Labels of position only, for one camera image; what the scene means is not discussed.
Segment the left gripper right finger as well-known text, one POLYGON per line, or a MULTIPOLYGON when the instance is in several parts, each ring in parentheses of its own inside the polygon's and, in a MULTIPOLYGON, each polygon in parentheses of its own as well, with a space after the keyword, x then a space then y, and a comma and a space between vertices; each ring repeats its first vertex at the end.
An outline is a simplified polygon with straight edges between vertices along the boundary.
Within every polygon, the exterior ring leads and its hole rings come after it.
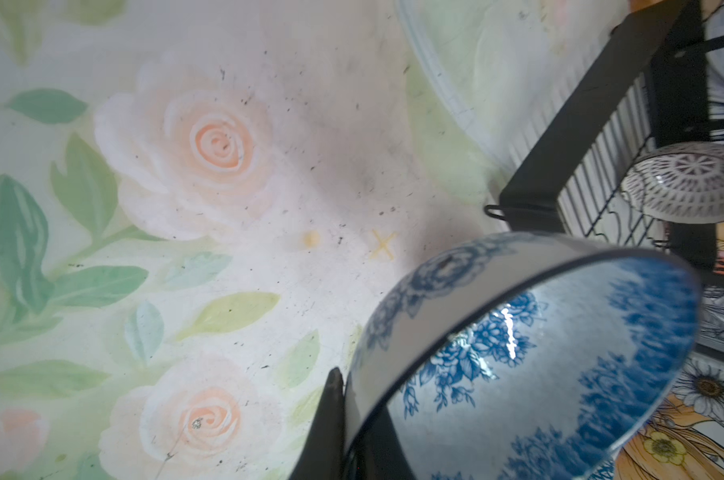
POLYGON ((387 408, 376 416, 352 453, 353 479, 415 479, 387 408))

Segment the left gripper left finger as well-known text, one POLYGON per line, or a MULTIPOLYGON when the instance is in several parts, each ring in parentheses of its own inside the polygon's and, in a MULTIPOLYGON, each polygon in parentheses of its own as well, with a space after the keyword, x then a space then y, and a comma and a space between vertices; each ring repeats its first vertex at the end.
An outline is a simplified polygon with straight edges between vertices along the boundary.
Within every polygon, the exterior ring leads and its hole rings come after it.
POLYGON ((336 367, 328 373, 311 428, 289 479, 340 479, 344 442, 344 379, 336 367))

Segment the blue floral bowl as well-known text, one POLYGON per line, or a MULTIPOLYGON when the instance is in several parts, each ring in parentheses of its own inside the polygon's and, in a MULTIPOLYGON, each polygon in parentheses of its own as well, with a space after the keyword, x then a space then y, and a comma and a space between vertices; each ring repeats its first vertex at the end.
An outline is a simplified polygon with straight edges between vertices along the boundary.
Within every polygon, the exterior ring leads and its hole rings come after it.
POLYGON ((415 479, 584 479, 666 399, 701 309, 697 272, 656 250, 534 232, 456 245, 365 326, 344 477, 387 408, 415 479))

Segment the maroon patterned white bowl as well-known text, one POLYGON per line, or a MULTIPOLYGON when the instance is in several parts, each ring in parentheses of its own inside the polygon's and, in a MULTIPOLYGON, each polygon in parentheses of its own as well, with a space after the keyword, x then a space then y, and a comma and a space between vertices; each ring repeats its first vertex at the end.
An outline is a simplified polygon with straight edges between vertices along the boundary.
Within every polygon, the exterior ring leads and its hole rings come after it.
POLYGON ((621 183, 639 212, 678 224, 724 222, 724 145, 683 142, 637 160, 621 183))

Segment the black wire dish rack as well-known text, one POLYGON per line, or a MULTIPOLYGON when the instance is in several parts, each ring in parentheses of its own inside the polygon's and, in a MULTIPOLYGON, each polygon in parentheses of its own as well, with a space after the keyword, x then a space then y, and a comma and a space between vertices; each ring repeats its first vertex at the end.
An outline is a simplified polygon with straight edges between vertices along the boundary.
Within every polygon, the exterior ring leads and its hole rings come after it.
POLYGON ((621 193, 641 157, 683 142, 724 145, 724 1, 636 1, 548 127, 517 147, 521 165, 487 216, 694 266, 705 289, 702 355, 724 363, 724 222, 678 224, 621 193))

